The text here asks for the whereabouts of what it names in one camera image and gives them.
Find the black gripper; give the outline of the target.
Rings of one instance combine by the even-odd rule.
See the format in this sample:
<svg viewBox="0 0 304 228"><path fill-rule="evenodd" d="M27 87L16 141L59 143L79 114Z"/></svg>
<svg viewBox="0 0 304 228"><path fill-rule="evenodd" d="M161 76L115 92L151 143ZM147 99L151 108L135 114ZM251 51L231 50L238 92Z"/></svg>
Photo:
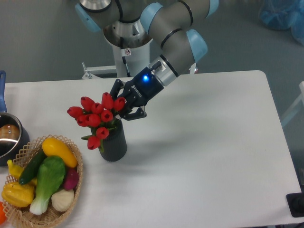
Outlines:
<svg viewBox="0 0 304 228"><path fill-rule="evenodd" d="M156 76L152 74L152 70L148 67L144 68L128 82L116 79L110 95L113 99L123 97L126 100L122 112L131 112L133 108L138 107L134 113L119 113L119 119L132 121L145 118L147 116L145 105L163 88L164 86L158 81Z"/></svg>

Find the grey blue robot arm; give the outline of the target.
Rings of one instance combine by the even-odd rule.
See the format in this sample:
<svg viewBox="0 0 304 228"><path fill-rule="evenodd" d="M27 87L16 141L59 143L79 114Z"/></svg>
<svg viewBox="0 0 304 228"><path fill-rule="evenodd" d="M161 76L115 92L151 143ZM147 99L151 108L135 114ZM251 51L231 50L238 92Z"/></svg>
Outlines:
<svg viewBox="0 0 304 228"><path fill-rule="evenodd" d="M112 98L122 96L119 119L144 118L148 101L207 53L192 25L219 6L217 0L179 0L170 6L141 0L80 0L75 10L92 32L112 46L117 80Z"/></svg>

